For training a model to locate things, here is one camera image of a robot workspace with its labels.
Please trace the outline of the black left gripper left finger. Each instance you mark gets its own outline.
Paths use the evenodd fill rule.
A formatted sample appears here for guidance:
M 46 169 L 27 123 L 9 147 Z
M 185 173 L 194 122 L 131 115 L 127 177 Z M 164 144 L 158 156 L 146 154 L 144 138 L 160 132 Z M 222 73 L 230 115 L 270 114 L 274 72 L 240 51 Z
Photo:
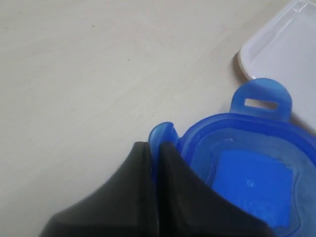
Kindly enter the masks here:
M 136 142 L 98 190 L 54 214 L 42 237 L 156 237 L 158 210 L 149 144 Z

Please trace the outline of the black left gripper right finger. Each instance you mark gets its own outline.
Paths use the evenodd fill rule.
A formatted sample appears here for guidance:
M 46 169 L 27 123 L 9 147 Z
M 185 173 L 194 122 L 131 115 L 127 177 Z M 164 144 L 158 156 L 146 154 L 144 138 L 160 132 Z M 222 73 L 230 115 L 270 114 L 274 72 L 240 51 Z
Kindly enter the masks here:
M 198 178 L 172 143 L 161 144 L 157 172 L 160 236 L 275 236 L 267 223 L 229 203 Z

